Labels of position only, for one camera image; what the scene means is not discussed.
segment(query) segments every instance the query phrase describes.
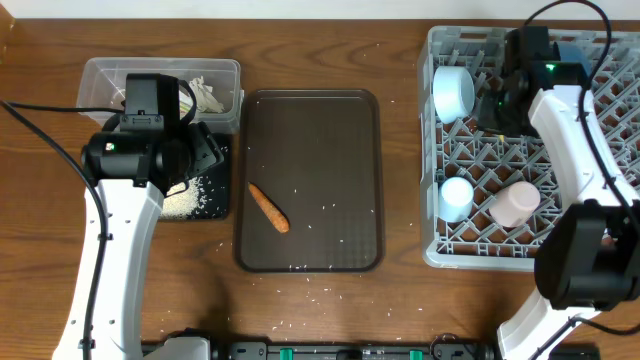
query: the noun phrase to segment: wooden table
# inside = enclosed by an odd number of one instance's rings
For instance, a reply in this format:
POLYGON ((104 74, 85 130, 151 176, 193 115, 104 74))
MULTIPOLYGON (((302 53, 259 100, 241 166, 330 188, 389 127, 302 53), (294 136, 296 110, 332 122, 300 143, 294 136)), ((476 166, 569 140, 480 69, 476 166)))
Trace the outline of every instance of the wooden table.
MULTIPOLYGON (((233 213, 222 222, 160 223, 144 291, 142 338, 201 327, 222 339, 243 334, 274 341, 401 343, 430 342, 442 332, 491 339, 532 291, 532 275, 441 270, 422 260, 416 60, 434 25, 519 23, 19 20, 0 65, 0 98, 72 106, 84 63, 97 56, 233 58, 242 64, 247 93, 368 89, 381 110, 382 264, 362 275, 252 275, 231 256, 233 213)), ((552 26, 600 28, 597 22, 552 26)), ((638 31, 640 23, 614 27, 638 31)), ((98 130, 81 115, 25 114, 76 159, 98 130)), ((84 236, 84 188, 47 145, 4 112, 0 164, 0 358, 46 359, 71 305, 84 236)), ((598 320, 631 326, 640 321, 639 310, 640 303, 624 304, 598 320)), ((640 351, 637 338, 584 327, 570 340, 596 342, 605 359, 629 359, 640 351)))

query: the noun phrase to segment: white cup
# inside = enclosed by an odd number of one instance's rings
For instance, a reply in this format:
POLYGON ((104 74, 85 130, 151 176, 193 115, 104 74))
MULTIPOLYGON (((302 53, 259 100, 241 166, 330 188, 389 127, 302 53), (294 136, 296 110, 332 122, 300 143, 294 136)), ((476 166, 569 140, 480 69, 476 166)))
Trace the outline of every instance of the white cup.
POLYGON ((458 222, 469 217, 473 206, 473 186, 461 177, 452 177, 440 187, 438 217, 458 222))
POLYGON ((504 227, 518 227, 527 222, 538 205, 538 189, 526 181, 519 181, 496 194, 496 200, 489 207, 489 214, 504 227))
POLYGON ((433 102, 444 124, 469 115, 476 102, 469 71, 460 66, 440 66, 433 76, 433 102))

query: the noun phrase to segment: white wall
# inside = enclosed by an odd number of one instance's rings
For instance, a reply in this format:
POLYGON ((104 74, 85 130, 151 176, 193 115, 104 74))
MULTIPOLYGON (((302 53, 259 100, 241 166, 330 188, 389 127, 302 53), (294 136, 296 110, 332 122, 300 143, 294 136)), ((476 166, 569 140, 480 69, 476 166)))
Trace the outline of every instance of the white wall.
MULTIPOLYGON (((0 0, 15 18, 522 19, 551 0, 0 0)), ((611 19, 640 19, 639 0, 595 0, 611 19)), ((597 19, 565 4, 546 19, 597 19)))

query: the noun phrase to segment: transparent container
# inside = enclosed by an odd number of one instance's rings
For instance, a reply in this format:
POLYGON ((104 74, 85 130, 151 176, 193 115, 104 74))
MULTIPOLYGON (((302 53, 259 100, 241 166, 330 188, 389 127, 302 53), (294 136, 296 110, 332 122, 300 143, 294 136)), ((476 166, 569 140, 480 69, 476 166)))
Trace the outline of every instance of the transparent container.
MULTIPOLYGON (((205 122, 212 132, 233 134, 239 130, 243 98, 240 64, 230 59, 93 58, 84 66, 76 106, 123 109, 125 82, 130 73, 160 73, 186 81, 204 77, 205 85, 213 87, 213 96, 224 105, 225 112, 197 112, 195 121, 205 122)), ((82 114, 100 125, 111 116, 106 112, 82 114)))

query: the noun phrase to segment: orange carrot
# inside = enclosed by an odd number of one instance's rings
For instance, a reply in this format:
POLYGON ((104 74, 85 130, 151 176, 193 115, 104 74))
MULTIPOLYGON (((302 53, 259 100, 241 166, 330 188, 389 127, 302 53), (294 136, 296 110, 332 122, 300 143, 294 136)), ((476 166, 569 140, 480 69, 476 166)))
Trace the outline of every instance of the orange carrot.
POLYGON ((258 203, 258 206, 260 206, 260 209, 262 209, 262 212, 267 215, 267 218, 269 219, 269 221, 271 221, 273 227, 275 227, 276 230, 278 230, 282 234, 288 232, 289 221, 287 221, 287 218, 282 215, 278 208, 276 208, 275 205, 273 205, 271 201, 267 199, 262 191, 260 191, 257 186, 249 183, 249 192, 251 192, 251 195, 258 203))

